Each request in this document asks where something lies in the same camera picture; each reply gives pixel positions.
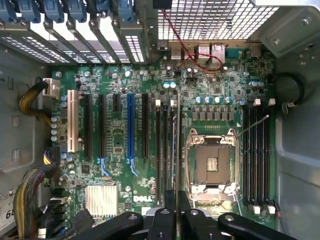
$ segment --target red wire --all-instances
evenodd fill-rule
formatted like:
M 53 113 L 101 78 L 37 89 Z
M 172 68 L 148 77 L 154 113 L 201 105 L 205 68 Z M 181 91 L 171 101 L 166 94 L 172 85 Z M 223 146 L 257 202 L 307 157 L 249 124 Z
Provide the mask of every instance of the red wire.
M 177 30 L 175 29 L 174 25 L 172 24 L 168 14 L 166 13 L 166 10 L 163 9 L 162 10 L 162 14 L 163 14 L 163 17 L 167 20 L 167 22 L 169 23 L 169 26 L 170 28 L 172 29 L 174 35 L 176 36 L 176 38 L 178 39 L 182 49 L 184 50 L 184 52 L 188 55 L 188 58 L 185 59 L 181 64 L 180 64 L 180 67 L 188 60 L 188 59 L 191 59 L 193 64 L 196 65 L 197 67 L 201 68 L 202 70 L 204 71 L 207 71 L 207 72 L 217 72 L 217 71 L 220 71 L 221 68 L 223 67 L 223 63 L 222 61 L 217 57 L 217 56 L 213 56 L 211 54 L 204 54 L 204 53 L 190 53 L 188 51 L 188 49 L 186 48 L 186 45 L 185 43 L 182 41 L 182 39 L 180 38 Z M 195 59 L 194 59 L 194 56 L 197 56 L 197 55 L 201 55 L 201 56 L 206 56 L 206 57 L 209 57 L 209 58 L 214 58 L 216 59 L 219 63 L 220 63 L 220 67 L 219 68 L 206 68 L 204 66 L 201 66 Z

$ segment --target heatsink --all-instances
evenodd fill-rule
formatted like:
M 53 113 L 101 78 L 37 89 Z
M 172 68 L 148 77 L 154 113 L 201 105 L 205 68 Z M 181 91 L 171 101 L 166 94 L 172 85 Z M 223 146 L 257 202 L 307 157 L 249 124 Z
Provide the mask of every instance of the heatsink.
M 85 208 L 94 218 L 111 218 L 118 215 L 117 186 L 87 186 Z

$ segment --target sticker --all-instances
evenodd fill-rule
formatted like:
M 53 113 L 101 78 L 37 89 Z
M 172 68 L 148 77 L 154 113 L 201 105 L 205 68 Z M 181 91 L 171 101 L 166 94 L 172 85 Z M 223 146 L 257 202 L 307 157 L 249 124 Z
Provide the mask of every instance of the sticker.
M 15 222 L 13 201 L 14 193 L 7 194 L 0 198 L 0 232 Z

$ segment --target cable connector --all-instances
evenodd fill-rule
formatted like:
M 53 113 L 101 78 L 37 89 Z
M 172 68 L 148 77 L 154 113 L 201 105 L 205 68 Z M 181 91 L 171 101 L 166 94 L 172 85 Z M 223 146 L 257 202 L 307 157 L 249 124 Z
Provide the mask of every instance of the cable connector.
M 71 220 L 72 229 L 75 231 L 77 235 L 87 231 L 92 228 L 95 223 L 94 218 L 91 216 L 88 209 L 81 210 L 75 215 L 75 217 Z

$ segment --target blue clip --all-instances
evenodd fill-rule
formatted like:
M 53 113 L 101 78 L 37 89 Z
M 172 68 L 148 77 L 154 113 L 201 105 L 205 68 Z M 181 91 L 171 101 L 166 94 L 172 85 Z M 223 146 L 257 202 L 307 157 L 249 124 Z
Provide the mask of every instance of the blue clip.
M 87 12 L 83 0 L 69 0 L 68 8 L 70 16 L 77 20 L 79 23 L 85 23 L 87 21 Z
M 106 11 L 110 12 L 110 0 L 96 0 L 95 3 L 98 12 Z
M 34 0 L 18 0 L 18 5 L 24 19 L 34 24 L 41 22 L 40 11 Z
M 0 0 L 0 3 L 0 19 L 10 23 L 16 23 L 17 14 L 14 6 L 9 0 Z
M 132 0 L 118 0 L 118 14 L 125 22 L 133 22 L 135 14 Z
M 46 16 L 57 24 L 65 21 L 64 11 L 58 0 L 43 0 Z

